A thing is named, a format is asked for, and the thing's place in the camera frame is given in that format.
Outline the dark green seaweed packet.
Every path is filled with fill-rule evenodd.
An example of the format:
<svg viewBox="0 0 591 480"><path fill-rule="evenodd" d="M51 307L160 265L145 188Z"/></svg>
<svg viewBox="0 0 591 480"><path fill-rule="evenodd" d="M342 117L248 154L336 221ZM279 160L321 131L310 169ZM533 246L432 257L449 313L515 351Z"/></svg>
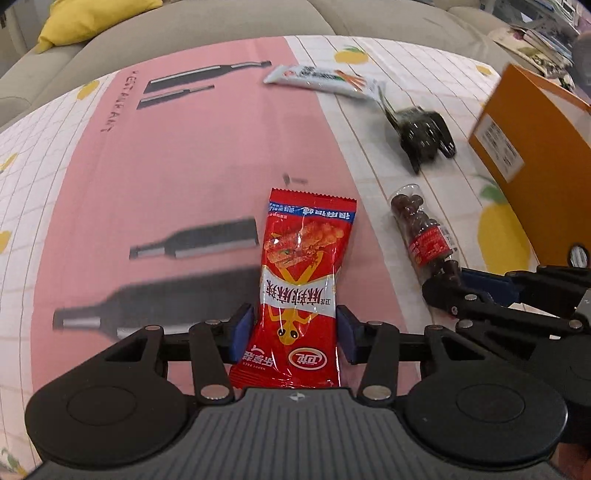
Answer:
<svg viewBox="0 0 591 480"><path fill-rule="evenodd" d="M401 149L407 154L415 174L425 163L432 163L441 153L445 158L456 156L457 148L443 116L421 107L394 110L386 96L386 88L379 87L379 102L397 131Z"/></svg>

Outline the pink white lemon tablecloth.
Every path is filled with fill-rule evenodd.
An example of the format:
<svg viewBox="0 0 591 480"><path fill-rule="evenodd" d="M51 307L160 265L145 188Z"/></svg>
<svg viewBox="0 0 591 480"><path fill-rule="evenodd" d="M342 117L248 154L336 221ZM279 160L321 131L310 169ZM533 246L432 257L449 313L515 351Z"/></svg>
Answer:
<svg viewBox="0 0 591 480"><path fill-rule="evenodd" d="M267 85L260 63L312 64L383 79L392 105L439 112L458 152L420 175L376 104ZM131 259L132 247L189 228L266 221L287 187L358 202L339 302L409 332L446 323L424 302L389 200L416 183L455 237L460 261L503 273L535 254L468 139L500 70L467 55L384 39L287 36L185 50L59 96L1 134L1 475L39 456L24 425L32 394L133 331L115 321L53 325L57 309L185 276L235 283L259 243Z"/></svg>

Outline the orange cardboard box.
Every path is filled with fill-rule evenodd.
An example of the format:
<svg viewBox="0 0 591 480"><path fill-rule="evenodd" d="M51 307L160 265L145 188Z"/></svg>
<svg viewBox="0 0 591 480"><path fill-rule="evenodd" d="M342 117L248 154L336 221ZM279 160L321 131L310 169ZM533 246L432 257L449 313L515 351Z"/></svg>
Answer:
<svg viewBox="0 0 591 480"><path fill-rule="evenodd" d="M543 265L590 265L590 105L508 66L469 143Z"/></svg>

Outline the magazine stack on sofa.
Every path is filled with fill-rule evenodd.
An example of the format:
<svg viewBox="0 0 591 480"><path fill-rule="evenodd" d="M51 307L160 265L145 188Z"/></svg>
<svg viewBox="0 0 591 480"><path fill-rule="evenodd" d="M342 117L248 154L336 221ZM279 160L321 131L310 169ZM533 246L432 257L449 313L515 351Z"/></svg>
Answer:
<svg viewBox="0 0 591 480"><path fill-rule="evenodd" d="M583 74L590 67L590 42L577 39L570 48L534 29L502 26L487 36L523 61L525 66L548 79L559 79L576 68Z"/></svg>

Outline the red spicy snack packet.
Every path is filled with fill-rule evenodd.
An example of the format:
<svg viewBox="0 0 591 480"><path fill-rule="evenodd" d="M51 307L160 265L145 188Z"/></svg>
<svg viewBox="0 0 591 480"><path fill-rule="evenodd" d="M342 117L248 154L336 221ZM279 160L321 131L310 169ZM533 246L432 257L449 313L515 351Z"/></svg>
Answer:
<svg viewBox="0 0 591 480"><path fill-rule="evenodd" d="M270 193L263 235L259 316L236 389L334 388L339 378L335 277L356 217L356 200L304 191Z"/></svg>

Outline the beige sofa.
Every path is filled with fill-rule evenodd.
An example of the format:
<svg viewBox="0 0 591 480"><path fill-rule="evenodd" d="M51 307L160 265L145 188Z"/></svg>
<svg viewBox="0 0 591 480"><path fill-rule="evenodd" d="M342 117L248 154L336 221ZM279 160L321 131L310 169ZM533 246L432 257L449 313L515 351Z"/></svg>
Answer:
<svg viewBox="0 0 591 480"><path fill-rule="evenodd" d="M469 1L176 1L95 38L24 55L1 78L7 128L60 95L105 74L170 53L284 35L375 37L464 55L502 72L510 54L484 32L499 26Z"/></svg>

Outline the white snack stick packet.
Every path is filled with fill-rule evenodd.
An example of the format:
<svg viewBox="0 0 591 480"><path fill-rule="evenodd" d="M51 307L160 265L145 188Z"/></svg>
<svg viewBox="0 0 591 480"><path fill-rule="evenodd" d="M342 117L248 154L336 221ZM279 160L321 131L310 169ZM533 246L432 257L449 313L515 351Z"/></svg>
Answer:
<svg viewBox="0 0 591 480"><path fill-rule="evenodd" d="M381 80L311 65L277 66L263 79L263 83L376 101L381 99L385 87L385 82Z"/></svg>

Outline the yellow cushion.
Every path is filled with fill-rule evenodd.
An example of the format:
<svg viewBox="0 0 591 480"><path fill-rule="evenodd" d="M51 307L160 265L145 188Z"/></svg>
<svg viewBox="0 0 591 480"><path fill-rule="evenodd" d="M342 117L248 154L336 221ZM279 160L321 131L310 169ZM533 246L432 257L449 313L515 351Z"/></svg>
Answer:
<svg viewBox="0 0 591 480"><path fill-rule="evenodd" d="M58 0L37 39L36 53L96 37L103 31L142 13L160 8L160 0Z"/></svg>

